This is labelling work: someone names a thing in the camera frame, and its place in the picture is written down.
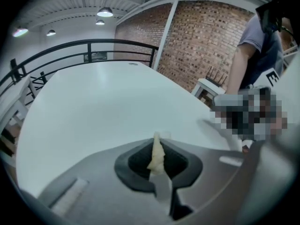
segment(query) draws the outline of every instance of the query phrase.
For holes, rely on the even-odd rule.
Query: window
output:
[[[92,61],[107,60],[107,52],[92,52]],[[86,54],[83,56],[83,61],[88,62],[89,56]]]

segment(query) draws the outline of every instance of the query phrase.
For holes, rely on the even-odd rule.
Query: food item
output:
[[[154,133],[154,143],[152,148],[152,160],[147,166],[147,169],[151,170],[154,175],[163,174],[165,172],[164,168],[164,156],[165,152],[163,146],[159,141],[159,133]]]

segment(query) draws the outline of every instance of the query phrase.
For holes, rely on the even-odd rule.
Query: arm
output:
[[[226,94],[237,94],[244,78],[248,60],[253,56],[256,47],[243,43],[237,47],[229,74]]]

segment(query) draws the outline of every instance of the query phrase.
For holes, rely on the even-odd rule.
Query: white wall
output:
[[[9,71],[9,62],[16,58],[17,64],[31,57],[32,55],[45,50],[47,48],[63,44],[66,42],[91,39],[91,38],[114,38],[116,29],[116,20],[114,18],[104,19],[105,25],[96,25],[95,17],[79,17],[67,19],[60,22],[55,22],[52,26],[44,26],[40,31],[29,31],[21,37],[8,36],[7,42],[2,49],[0,58],[0,79],[3,78]],[[47,37],[46,34],[50,29],[56,31],[56,35]],[[113,50],[113,44],[93,44],[92,51]],[[75,53],[87,52],[87,45],[79,45],[69,48],[64,48],[59,51],[52,52],[41,58],[38,58],[28,65],[26,71],[30,71],[49,61],[68,56]],[[108,59],[112,59],[113,54],[108,53]],[[52,63],[32,73],[32,76],[40,76],[40,72],[51,72],[58,68],[73,65],[83,62],[83,56],[72,57]]]

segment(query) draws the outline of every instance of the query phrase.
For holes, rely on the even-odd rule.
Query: pixelated area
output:
[[[214,98],[211,118],[219,128],[231,129],[242,140],[270,139],[287,128],[287,115],[270,88],[241,90]]]

